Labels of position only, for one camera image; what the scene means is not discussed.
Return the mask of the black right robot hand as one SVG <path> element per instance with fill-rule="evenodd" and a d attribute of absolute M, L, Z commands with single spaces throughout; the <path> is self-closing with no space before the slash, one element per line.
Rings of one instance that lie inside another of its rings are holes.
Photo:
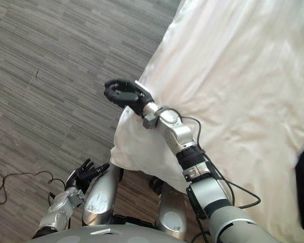
<path fill-rule="evenodd" d="M 144 107 L 154 102 L 153 97 L 136 81 L 115 78 L 105 82 L 105 97 L 121 108 L 129 106 L 138 116 L 143 117 Z"/>

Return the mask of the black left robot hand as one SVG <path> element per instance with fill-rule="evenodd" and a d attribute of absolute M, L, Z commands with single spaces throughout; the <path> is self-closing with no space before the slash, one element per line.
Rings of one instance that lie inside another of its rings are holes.
<path fill-rule="evenodd" d="M 94 167 L 94 163 L 88 158 L 81 166 L 76 168 L 67 178 L 65 190 L 75 187 L 86 194 L 93 179 L 99 178 L 109 168 L 109 163 Z"/>

